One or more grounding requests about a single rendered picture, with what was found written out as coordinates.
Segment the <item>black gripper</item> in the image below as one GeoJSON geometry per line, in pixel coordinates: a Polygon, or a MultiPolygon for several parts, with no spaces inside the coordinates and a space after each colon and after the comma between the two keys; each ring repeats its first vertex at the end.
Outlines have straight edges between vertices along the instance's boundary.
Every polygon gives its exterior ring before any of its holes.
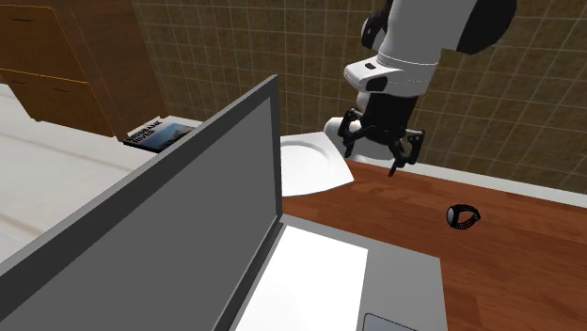
{"type": "Polygon", "coordinates": [[[354,107],[348,109],[338,129],[338,136],[345,146],[343,156],[348,158],[353,152],[355,142],[366,135],[373,142],[389,144],[393,155],[389,177],[394,175],[397,168],[403,168],[406,164],[414,165],[420,156],[425,131],[406,128],[418,98],[371,93],[364,114],[354,107]],[[358,119],[362,127],[352,132],[350,125],[358,119]],[[409,152],[403,147],[403,137],[411,146],[409,152]]]}

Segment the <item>white plate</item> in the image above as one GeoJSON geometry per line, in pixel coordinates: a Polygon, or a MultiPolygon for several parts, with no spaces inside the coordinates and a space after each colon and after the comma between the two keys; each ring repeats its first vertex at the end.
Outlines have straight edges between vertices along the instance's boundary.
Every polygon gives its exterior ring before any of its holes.
{"type": "Polygon", "coordinates": [[[312,195],[354,180],[340,152],[323,132],[282,136],[280,161],[284,197],[312,195]]]}

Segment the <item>black wristwatch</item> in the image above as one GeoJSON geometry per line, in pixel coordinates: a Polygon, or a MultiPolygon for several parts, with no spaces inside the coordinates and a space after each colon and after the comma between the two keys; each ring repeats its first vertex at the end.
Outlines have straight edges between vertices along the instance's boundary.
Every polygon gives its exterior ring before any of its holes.
{"type": "Polygon", "coordinates": [[[446,220],[453,229],[469,229],[481,220],[481,214],[471,205],[454,204],[447,209],[446,220]]]}

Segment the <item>grey open laptop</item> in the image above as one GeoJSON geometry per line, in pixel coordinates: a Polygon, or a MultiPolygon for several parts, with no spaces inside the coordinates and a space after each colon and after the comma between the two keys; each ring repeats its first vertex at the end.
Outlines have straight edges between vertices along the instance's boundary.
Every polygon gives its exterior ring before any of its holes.
{"type": "Polygon", "coordinates": [[[448,331],[438,258],[282,211],[270,77],[0,263],[0,331],[448,331]]]}

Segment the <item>dark blue book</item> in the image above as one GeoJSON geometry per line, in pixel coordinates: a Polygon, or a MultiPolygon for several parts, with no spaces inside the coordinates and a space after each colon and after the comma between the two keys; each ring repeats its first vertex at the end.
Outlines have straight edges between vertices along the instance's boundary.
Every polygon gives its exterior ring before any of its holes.
{"type": "Polygon", "coordinates": [[[130,134],[122,144],[160,153],[193,130],[194,127],[191,126],[157,119],[130,134]]]}

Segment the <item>brown wooden cabinet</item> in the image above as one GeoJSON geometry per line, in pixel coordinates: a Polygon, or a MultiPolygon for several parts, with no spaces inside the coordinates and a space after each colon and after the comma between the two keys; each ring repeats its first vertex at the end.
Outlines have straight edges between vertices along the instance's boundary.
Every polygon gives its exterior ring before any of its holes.
{"type": "Polygon", "coordinates": [[[0,78],[32,119],[118,140],[167,116],[132,0],[0,0],[0,78]]]}

